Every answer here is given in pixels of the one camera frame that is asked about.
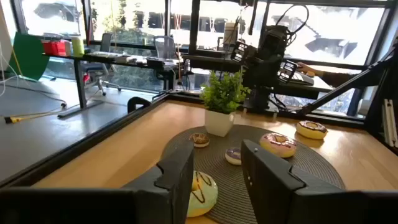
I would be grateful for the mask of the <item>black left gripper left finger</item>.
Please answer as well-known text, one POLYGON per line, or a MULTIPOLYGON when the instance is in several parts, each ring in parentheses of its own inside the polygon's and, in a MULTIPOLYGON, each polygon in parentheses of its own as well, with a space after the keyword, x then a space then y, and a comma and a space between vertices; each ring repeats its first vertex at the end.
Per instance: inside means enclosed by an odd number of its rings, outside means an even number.
POLYGON ((184 223, 193 157, 186 142, 117 189, 2 189, 1 223, 184 223))

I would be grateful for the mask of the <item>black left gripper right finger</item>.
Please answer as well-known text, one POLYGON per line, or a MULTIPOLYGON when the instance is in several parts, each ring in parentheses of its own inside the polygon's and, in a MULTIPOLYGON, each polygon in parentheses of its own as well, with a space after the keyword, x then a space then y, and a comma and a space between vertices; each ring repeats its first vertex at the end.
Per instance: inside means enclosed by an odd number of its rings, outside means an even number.
POLYGON ((244 181, 258 223, 397 223, 396 191, 347 191, 243 140, 244 181))

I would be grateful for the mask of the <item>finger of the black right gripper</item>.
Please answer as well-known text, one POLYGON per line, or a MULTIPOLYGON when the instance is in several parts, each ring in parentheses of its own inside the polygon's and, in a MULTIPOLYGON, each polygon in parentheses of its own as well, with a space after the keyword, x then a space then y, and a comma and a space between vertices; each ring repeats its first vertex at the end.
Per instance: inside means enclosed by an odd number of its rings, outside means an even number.
POLYGON ((288 83, 291 81, 292 77, 295 75, 298 65, 287 59, 283 59, 280 64, 280 69, 278 71, 278 78, 282 83, 288 83))
POLYGON ((237 41, 231 53, 231 60, 239 64, 244 64, 249 58, 255 56, 257 48, 237 41))

